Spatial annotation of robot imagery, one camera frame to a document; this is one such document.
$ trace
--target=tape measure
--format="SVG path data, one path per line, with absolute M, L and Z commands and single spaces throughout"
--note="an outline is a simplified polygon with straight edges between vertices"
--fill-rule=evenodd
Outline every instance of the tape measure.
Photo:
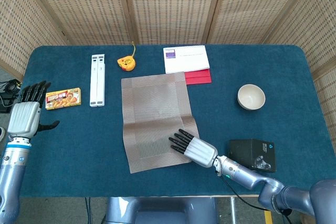
M 132 45 L 134 47 L 133 54 L 125 56 L 117 60 L 119 67 L 121 67 L 121 69 L 124 71 L 132 71 L 135 68 L 135 59 L 134 59 L 135 45 L 133 41 L 132 41 Z

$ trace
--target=black box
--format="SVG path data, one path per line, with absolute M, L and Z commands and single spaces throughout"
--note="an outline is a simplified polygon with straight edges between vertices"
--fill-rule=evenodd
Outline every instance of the black box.
M 273 142 L 258 139 L 230 140 L 229 158 L 251 170 L 268 173 L 276 171 Z

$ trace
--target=red envelope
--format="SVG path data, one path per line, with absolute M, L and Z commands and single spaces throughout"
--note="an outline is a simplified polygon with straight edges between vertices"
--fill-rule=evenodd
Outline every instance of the red envelope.
M 202 84 L 211 83 L 210 69 L 204 69 L 199 71 L 185 72 L 186 84 Z

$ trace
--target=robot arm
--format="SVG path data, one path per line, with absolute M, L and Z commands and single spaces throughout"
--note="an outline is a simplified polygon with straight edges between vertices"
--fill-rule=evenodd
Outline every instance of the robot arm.
M 225 175 L 242 186 L 253 189 L 259 183 L 264 186 L 259 194 L 259 203 L 279 214 L 293 209 L 315 216 L 317 224 L 336 223 L 336 180 L 323 180 L 311 187 L 310 191 L 295 187 L 285 187 L 274 178 L 238 164 L 226 156 L 218 156 L 217 149 L 190 133 L 179 129 L 174 138 L 169 138 L 176 145 L 171 148 L 189 157 L 199 165 L 214 166 L 218 176 Z
M 13 223 L 19 213 L 19 193 L 31 149 L 30 139 L 37 132 L 55 128 L 59 121 L 51 125 L 39 124 L 40 112 L 50 82 L 46 81 L 22 90 L 18 102 L 12 109 L 8 132 L 12 141 L 8 142 L 0 168 L 0 223 Z

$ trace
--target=gray floor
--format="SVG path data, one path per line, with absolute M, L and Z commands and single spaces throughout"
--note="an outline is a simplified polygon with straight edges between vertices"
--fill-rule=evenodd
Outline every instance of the gray floor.
M 0 81 L 7 81 L 13 77 L 0 69 Z M 7 129 L 9 114 L 0 114 L 0 126 Z M 0 142 L 2 152 L 6 139 Z M 257 198 L 244 198 L 251 204 L 258 205 Z M 87 223 L 87 211 L 84 198 L 21 198 L 21 209 L 17 224 L 73 224 Z M 264 212 L 251 208 L 235 199 L 237 224 L 261 224 L 265 223 Z M 105 214 L 106 198 L 92 198 L 91 212 L 92 223 L 100 224 Z M 218 219 L 220 224 L 231 224 L 230 198 L 218 199 Z M 272 214 L 274 224 L 282 224 L 282 217 Z M 292 213 L 290 219 L 293 224 L 299 224 L 300 218 L 297 212 Z

